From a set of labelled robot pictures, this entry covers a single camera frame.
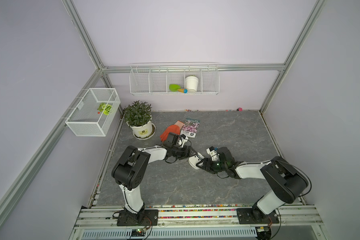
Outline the white alarm device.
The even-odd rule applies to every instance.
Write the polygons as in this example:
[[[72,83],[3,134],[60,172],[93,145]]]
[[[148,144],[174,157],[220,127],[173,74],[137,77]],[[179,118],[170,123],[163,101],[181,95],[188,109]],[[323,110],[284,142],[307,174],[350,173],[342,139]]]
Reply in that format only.
[[[201,163],[202,165],[204,158],[205,157],[201,153],[197,153],[196,155],[189,157],[188,162],[192,168],[194,168],[195,170],[199,170],[200,168],[197,166],[197,164]]]

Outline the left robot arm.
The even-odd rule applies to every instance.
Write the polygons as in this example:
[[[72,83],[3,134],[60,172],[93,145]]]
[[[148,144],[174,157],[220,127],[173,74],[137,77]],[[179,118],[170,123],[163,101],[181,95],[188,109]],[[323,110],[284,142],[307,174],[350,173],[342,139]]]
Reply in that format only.
[[[167,139],[153,147],[137,148],[128,146],[112,170],[112,177],[122,190],[125,211],[133,215],[143,213],[145,204],[141,197],[140,184],[148,164],[157,161],[175,161],[199,157],[192,143],[183,135],[170,133]]]

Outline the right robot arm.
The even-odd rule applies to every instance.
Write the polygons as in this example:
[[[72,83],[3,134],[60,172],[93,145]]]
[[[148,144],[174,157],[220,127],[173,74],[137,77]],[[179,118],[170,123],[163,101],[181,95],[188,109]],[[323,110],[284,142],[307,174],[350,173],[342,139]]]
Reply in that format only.
[[[239,162],[226,147],[216,149],[209,158],[200,160],[196,167],[211,174],[225,172],[234,179],[267,181],[271,190],[252,206],[252,214],[258,219],[267,217],[285,204],[292,204],[311,184],[299,169],[280,156],[265,162]]]

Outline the orange rubber glove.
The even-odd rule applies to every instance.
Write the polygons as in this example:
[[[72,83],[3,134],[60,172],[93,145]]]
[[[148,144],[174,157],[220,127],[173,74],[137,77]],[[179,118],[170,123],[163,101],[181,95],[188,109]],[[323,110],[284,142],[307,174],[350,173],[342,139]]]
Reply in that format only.
[[[167,127],[167,129],[160,135],[161,141],[164,142],[167,139],[169,133],[179,135],[183,126],[183,122],[177,121],[175,124]]]

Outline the flower seed packet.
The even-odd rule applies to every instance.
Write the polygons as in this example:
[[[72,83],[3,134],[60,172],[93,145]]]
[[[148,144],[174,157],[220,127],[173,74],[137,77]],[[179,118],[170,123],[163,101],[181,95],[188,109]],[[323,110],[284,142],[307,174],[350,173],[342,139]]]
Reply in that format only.
[[[181,135],[185,135],[188,138],[195,138],[199,125],[199,120],[186,118],[181,129]]]

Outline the potted green plant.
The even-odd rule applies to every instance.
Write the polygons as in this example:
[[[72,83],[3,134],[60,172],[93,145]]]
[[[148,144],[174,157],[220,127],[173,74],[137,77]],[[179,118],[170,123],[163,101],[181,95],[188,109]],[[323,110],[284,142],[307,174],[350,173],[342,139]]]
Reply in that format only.
[[[135,101],[124,109],[124,118],[139,140],[150,138],[154,134],[152,106],[147,102]]]

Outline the green toy trowel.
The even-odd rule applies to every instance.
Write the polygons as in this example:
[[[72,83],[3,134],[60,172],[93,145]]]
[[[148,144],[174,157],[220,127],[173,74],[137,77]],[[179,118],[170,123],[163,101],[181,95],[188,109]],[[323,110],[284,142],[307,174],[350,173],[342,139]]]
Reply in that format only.
[[[187,89],[184,89],[180,85],[176,85],[176,84],[170,84],[169,90],[171,92],[180,92],[180,93],[184,93],[184,94],[186,94],[188,92]]]

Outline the white vent grille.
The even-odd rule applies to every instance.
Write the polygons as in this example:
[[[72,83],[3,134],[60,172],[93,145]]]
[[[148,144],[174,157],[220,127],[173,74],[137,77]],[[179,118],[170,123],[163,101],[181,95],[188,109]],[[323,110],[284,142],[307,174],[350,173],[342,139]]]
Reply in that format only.
[[[79,240],[165,240],[165,239],[213,239],[213,238],[255,238],[254,227],[234,228],[153,228],[137,235],[133,229],[85,230]]]

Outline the small white pot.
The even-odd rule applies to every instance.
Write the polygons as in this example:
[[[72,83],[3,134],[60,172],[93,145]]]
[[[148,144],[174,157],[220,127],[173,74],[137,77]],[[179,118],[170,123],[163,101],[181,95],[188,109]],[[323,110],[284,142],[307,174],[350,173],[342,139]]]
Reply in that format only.
[[[199,78],[196,76],[188,76],[185,78],[185,87],[187,93],[196,93],[199,86]]]

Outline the green item in basket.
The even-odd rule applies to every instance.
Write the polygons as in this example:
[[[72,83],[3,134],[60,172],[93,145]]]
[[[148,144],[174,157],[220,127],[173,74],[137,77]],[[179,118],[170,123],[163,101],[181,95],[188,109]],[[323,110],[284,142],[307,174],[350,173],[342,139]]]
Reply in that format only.
[[[102,114],[108,116],[112,111],[112,107],[113,106],[110,104],[101,103],[98,107],[98,114],[102,113]]]

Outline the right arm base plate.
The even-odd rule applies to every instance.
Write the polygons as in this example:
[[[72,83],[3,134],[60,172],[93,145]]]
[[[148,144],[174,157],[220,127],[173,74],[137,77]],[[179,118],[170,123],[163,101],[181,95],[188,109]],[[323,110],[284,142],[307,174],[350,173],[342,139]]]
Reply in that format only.
[[[266,215],[258,209],[252,208],[239,208],[236,209],[237,216],[240,225],[253,225],[253,224],[279,224],[280,219],[276,210],[273,210],[270,214]]]

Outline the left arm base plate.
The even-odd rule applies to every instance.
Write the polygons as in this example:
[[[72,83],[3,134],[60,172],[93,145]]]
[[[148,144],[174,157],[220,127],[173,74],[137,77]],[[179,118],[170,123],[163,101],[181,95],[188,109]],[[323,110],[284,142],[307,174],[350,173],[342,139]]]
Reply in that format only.
[[[158,210],[142,210],[138,213],[131,213],[124,209],[119,212],[119,216],[117,217],[117,226],[156,226],[159,220],[158,215]]]

